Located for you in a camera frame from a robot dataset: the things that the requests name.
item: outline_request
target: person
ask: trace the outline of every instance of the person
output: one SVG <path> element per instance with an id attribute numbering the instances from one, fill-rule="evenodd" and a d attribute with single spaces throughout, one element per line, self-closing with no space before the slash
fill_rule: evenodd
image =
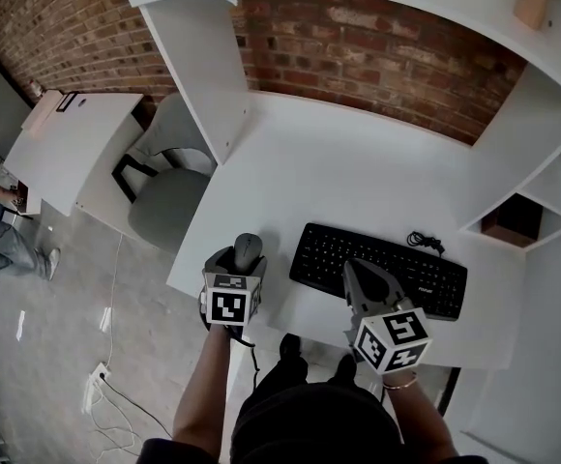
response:
<path id="1" fill-rule="evenodd" d="M 0 203 L 18 206 L 20 198 L 15 192 L 0 187 Z M 15 276 L 36 274 L 52 280 L 60 255 L 60 250 L 56 248 L 48 256 L 44 256 L 15 228 L 0 220 L 0 271 Z"/>
<path id="2" fill-rule="evenodd" d="M 146 441 L 138 464 L 219 461 L 229 338 L 224 326 L 212 325 L 177 408 L 172 441 Z M 308 384 L 300 344 L 295 335 L 284 337 L 279 363 L 244 402 L 232 436 L 232 464 L 486 463 L 482 457 L 458 457 L 445 422 L 414 383 L 413 373 L 384 377 L 402 443 L 379 400 L 354 383 L 351 355 L 340 361 L 330 381 Z"/>

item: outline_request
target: gray office chair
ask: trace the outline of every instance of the gray office chair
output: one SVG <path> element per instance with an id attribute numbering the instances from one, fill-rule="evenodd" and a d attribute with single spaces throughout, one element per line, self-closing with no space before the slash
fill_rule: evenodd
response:
<path id="1" fill-rule="evenodd" d="M 184 99 L 175 93 L 162 100 L 149 129 L 112 172 L 133 203 L 128 215 L 131 228 L 148 243 L 172 253 L 179 250 L 210 182 L 208 175 L 177 166 L 171 150 L 185 149 L 204 154 L 211 166 L 216 167 Z M 159 172 L 140 161 L 158 154 L 163 154 L 172 168 Z M 127 166 L 150 177 L 138 194 L 134 194 L 122 174 Z"/>

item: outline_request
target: white desk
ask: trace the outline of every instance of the white desk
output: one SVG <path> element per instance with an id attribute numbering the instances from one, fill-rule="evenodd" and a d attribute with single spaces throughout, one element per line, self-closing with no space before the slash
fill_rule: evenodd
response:
<path id="1" fill-rule="evenodd" d="M 339 347 L 343 300 L 289 279 L 306 223 L 321 222 L 403 243 L 435 235 L 468 269 L 456 322 L 430 321 L 425 363 L 504 368 L 515 346 L 522 251 L 458 232 L 445 188 L 469 148 L 394 120 L 318 101 L 252 93 L 251 123 L 203 196 L 168 284 L 196 296 L 201 268 L 243 232 L 269 259 L 253 321 Z"/>
<path id="2" fill-rule="evenodd" d="M 76 205 L 136 238 L 128 225 L 131 203 L 111 171 L 142 134 L 131 115 L 141 98 L 122 93 L 77 95 L 65 112 L 53 111 L 35 134 L 21 132 L 5 160 L 6 168 L 64 215 Z"/>

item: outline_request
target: black shirt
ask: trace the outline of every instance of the black shirt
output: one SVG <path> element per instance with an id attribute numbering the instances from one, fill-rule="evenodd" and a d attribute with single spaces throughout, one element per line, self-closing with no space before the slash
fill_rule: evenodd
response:
<path id="1" fill-rule="evenodd" d="M 148 440 L 138 464 L 212 464 L 202 449 Z M 412 462 L 397 425 L 369 393 L 330 384 L 281 391 L 242 414 L 235 425 L 232 464 Z M 451 464 L 486 463 L 458 457 Z"/>

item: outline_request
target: gray computer mouse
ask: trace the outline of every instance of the gray computer mouse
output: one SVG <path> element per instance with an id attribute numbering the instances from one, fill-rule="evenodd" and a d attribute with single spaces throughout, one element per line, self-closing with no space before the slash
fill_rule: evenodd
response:
<path id="1" fill-rule="evenodd" d="M 245 274 L 251 268 L 252 263 L 261 255 L 263 243 L 259 236 L 254 234 L 242 234 L 238 236 L 233 245 L 235 257 L 233 265 L 236 274 Z"/>

